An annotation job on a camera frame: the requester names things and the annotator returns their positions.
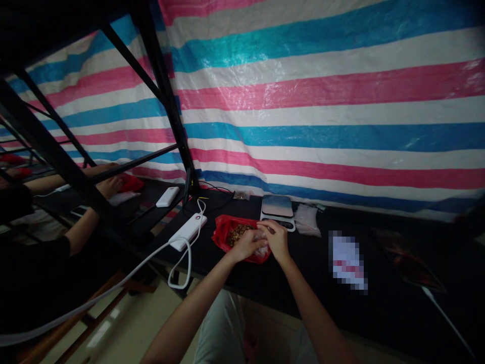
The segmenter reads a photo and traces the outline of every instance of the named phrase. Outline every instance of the plastic tarp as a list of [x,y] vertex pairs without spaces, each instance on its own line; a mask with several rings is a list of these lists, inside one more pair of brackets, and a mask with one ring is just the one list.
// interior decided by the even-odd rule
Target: plastic tarp
[[[254,195],[442,221],[483,195],[481,2],[159,5],[159,40],[200,178]],[[149,70],[131,20],[113,26]],[[134,159],[173,142],[165,110],[101,32],[28,71],[95,160]],[[20,80],[9,81],[39,106]],[[185,177],[176,152],[134,174]]]

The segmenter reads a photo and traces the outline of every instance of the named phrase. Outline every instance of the dried herb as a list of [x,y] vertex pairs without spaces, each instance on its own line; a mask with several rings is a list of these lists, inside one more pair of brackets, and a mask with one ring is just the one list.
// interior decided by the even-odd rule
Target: dried herb
[[227,244],[230,247],[233,247],[237,243],[237,241],[241,238],[241,236],[243,236],[246,230],[255,230],[255,229],[256,228],[251,225],[239,224],[229,233],[229,237],[227,238]]

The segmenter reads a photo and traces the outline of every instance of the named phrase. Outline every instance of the digital kitchen scale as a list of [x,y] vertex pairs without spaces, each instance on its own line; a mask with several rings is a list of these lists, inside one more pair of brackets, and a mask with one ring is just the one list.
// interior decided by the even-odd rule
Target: digital kitchen scale
[[275,220],[290,233],[296,229],[292,201],[286,196],[266,195],[261,204],[260,220]]

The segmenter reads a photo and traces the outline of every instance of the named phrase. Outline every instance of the black tabletop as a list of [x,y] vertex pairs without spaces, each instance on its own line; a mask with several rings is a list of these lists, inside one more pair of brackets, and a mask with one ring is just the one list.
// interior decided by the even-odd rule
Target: black tabletop
[[[221,214],[258,220],[261,198],[232,200],[218,191],[203,191],[208,222],[192,247],[192,275],[202,278],[224,252],[211,239],[214,219]],[[196,200],[187,208],[198,212]],[[192,212],[179,213],[147,247],[150,254],[163,245],[188,220]],[[447,288],[435,293],[436,300],[475,350],[483,355],[479,341],[479,312],[484,303],[482,287],[484,249],[474,241],[457,241],[452,225],[327,208],[317,214],[322,238],[288,234],[288,248],[318,298],[341,329],[428,362],[472,362],[446,320],[420,287],[405,283],[396,273],[371,227],[402,233]],[[368,277],[366,295],[339,284],[329,269],[328,232],[340,230],[356,237]],[[171,247],[161,251],[155,262],[174,265],[182,253]],[[181,264],[187,267],[186,259]],[[241,262],[233,269],[226,289],[259,303],[298,317],[298,308],[285,276],[273,256],[263,263]]]
[[[156,204],[156,202],[160,199],[160,197],[167,190],[167,188],[172,186],[179,187],[179,192],[177,193],[169,207],[153,207],[145,214],[143,214],[140,218],[128,225],[130,230],[135,235],[140,237],[145,236],[145,234],[148,233],[151,228],[153,228],[170,210],[175,207],[175,205],[177,205],[182,200],[184,190],[183,185],[176,185],[153,179],[142,178],[142,180],[144,182],[144,186],[137,191],[138,193],[140,193],[140,195],[128,201],[125,201],[116,207],[117,212],[127,223],[130,222],[133,214],[138,210],[141,203],[149,202]],[[46,197],[36,197],[34,201],[38,206],[53,211],[60,216],[66,217],[70,220],[78,220],[79,217],[73,215],[71,211],[79,205],[85,205],[83,199],[73,189],[55,192]],[[103,224],[101,224],[98,232],[106,233],[106,235],[112,236],[111,230]]]

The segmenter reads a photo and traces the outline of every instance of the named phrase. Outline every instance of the wooden chair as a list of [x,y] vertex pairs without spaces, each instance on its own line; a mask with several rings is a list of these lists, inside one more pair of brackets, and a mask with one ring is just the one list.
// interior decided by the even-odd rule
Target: wooden chair
[[[121,271],[114,274],[101,288],[99,288],[96,293],[89,299],[92,300],[107,290],[121,282],[126,275]],[[22,349],[16,355],[16,362],[21,364],[37,364],[40,363],[50,350],[79,322],[83,322],[86,325],[84,332],[74,341],[74,343],[61,355],[61,357],[56,361],[56,364],[62,364],[67,362],[67,360],[72,356],[72,354],[81,346],[81,344],[88,338],[91,333],[98,327],[98,325],[103,322],[103,320],[110,314],[110,312],[116,307],[116,305],[121,301],[121,299],[128,293],[128,291],[138,291],[153,293],[156,287],[147,286],[143,283],[136,282],[134,280],[129,280],[123,285],[123,290],[111,301],[111,303],[106,307],[103,312],[101,312],[98,317],[94,318],[91,316],[87,309],[79,313],[78,315],[70,318],[60,326],[52,329],[48,333],[44,334],[41,341],[32,347],[27,347]]]

